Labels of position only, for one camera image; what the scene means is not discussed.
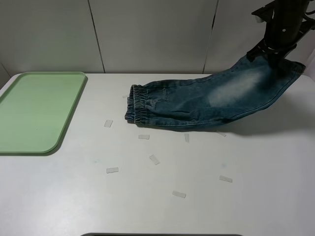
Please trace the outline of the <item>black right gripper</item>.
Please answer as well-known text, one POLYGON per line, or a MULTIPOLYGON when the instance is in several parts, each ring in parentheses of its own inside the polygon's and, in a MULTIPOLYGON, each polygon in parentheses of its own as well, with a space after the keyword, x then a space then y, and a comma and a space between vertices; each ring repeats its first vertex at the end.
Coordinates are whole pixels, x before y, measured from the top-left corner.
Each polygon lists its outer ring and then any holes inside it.
POLYGON ((305 15, 280 16, 256 14, 258 22, 266 22, 265 34, 246 54, 249 61, 267 55, 271 68, 287 66, 286 55, 294 50, 305 36, 305 15))

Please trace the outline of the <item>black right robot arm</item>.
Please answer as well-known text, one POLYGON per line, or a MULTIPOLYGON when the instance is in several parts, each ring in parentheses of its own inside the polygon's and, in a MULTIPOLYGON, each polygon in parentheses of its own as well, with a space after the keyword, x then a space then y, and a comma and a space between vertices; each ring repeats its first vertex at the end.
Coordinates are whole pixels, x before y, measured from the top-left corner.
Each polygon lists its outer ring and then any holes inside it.
POLYGON ((276 66, 291 53, 297 43, 311 30, 315 29, 315 20, 307 11, 308 0, 274 0, 255 10, 252 15, 259 22, 266 23, 264 37, 246 56, 249 61, 266 56, 271 66, 276 66))

